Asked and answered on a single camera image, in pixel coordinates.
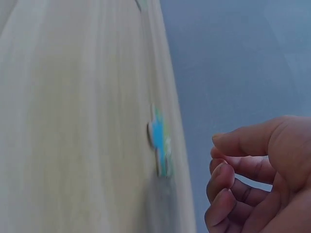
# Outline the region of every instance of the gray wall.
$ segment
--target gray wall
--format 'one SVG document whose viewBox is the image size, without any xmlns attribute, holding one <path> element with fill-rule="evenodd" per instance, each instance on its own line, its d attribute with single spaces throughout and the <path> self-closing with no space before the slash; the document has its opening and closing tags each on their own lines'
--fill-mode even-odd
<svg viewBox="0 0 311 233">
<path fill-rule="evenodd" d="M 311 1 L 161 4 L 202 233 L 212 134 L 283 114 L 311 114 Z"/>
</svg>

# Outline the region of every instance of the finger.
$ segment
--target finger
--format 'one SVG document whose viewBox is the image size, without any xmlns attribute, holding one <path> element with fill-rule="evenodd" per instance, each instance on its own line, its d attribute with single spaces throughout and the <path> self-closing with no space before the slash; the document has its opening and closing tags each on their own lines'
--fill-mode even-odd
<svg viewBox="0 0 311 233">
<path fill-rule="evenodd" d="M 311 119 L 284 116 L 213 136 L 227 156 L 269 155 L 269 160 L 293 192 L 311 185 Z"/>
<path fill-rule="evenodd" d="M 224 188 L 231 188 L 234 183 L 234 170 L 232 166 L 221 163 L 213 171 L 207 184 L 206 193 L 210 203 L 214 201 L 218 193 Z"/>
<path fill-rule="evenodd" d="M 236 200 L 228 189 L 223 189 L 205 213 L 205 223 L 210 233 L 240 232 L 231 231 L 237 227 L 227 216 L 236 206 Z"/>
<path fill-rule="evenodd" d="M 251 215 L 254 207 L 236 200 L 236 205 L 228 214 L 228 219 L 239 225 L 243 225 Z"/>
<path fill-rule="evenodd" d="M 225 155 L 267 155 L 272 134 L 286 120 L 286 117 L 279 117 L 261 124 L 241 127 L 230 133 L 215 134 L 212 140 L 216 148 Z"/>
<path fill-rule="evenodd" d="M 272 184 L 274 181 L 276 170 L 271 166 L 267 158 L 225 156 L 215 147 L 212 148 L 210 153 L 212 158 L 217 159 L 217 161 L 225 160 L 239 175 L 261 183 Z"/>
<path fill-rule="evenodd" d="M 215 168 L 221 164 L 221 163 L 226 163 L 226 160 L 225 159 L 212 159 L 209 163 L 209 171 L 210 171 L 210 174 L 213 173 L 213 171 L 215 170 Z"/>
<path fill-rule="evenodd" d="M 264 191 L 262 189 L 254 188 L 238 179 L 235 179 L 231 191 L 237 201 L 243 202 L 250 206 L 257 206 L 261 203 L 270 192 Z"/>
<path fill-rule="evenodd" d="M 261 232 L 278 214 L 281 206 L 280 200 L 281 198 L 278 192 L 270 192 L 267 198 L 254 208 L 247 222 L 244 224 L 242 233 Z"/>
<path fill-rule="evenodd" d="M 210 181 L 207 184 L 207 197 L 212 203 L 217 194 L 224 188 L 231 189 L 234 197 L 250 206 L 256 206 L 263 201 L 269 192 L 261 189 L 253 188 L 234 179 L 234 171 L 228 164 L 221 163 L 218 165 L 213 173 Z"/>
</svg>

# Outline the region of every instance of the puzzle piece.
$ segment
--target puzzle piece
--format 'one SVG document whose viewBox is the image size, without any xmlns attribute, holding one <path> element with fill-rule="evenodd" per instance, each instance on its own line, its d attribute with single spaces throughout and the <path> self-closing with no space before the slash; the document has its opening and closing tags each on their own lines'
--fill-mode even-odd
<svg viewBox="0 0 311 233">
<path fill-rule="evenodd" d="M 152 146 L 155 148 L 157 173 L 159 177 L 172 175 L 172 150 L 162 114 L 152 105 L 153 120 L 148 123 L 148 134 Z"/>
</svg>

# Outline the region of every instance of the fingernail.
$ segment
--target fingernail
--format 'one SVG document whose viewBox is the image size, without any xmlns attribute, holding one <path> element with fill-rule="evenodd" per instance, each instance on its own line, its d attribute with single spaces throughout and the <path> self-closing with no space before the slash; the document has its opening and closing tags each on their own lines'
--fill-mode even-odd
<svg viewBox="0 0 311 233">
<path fill-rule="evenodd" d="M 220 138 L 222 135 L 224 135 L 224 133 L 216 133 L 213 135 L 212 140 L 214 141 L 217 138 Z"/>
<path fill-rule="evenodd" d="M 214 176 L 214 177 L 219 176 L 220 173 L 221 173 L 221 170 L 222 170 L 222 166 L 223 166 L 223 165 L 225 165 L 225 163 L 219 164 L 219 165 L 215 168 L 215 170 L 213 171 L 212 176 Z"/>
</svg>

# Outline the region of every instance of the wooden surface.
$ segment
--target wooden surface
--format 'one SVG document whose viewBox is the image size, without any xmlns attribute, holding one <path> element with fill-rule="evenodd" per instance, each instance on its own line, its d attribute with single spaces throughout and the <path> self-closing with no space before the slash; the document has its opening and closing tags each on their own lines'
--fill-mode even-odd
<svg viewBox="0 0 311 233">
<path fill-rule="evenodd" d="M 158 0 L 142 14 L 134 0 L 14 2 L 0 3 L 3 232 L 194 233 Z M 146 137 L 152 102 L 172 133 L 171 180 Z"/>
</svg>

